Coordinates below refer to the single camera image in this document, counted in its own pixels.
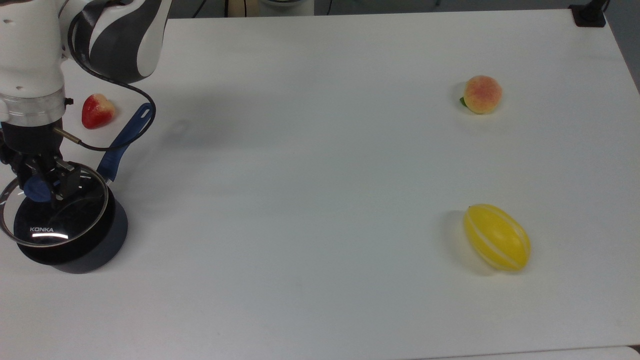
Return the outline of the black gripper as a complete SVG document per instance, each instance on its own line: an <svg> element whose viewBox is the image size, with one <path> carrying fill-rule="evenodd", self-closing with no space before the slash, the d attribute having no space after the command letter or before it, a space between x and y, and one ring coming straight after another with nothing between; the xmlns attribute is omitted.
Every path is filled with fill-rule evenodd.
<svg viewBox="0 0 640 360"><path fill-rule="evenodd" d="M66 162L60 150L63 129L62 119L39 126L1 123L1 163L10 166L26 198L60 202L80 190L82 168Z"/></svg>

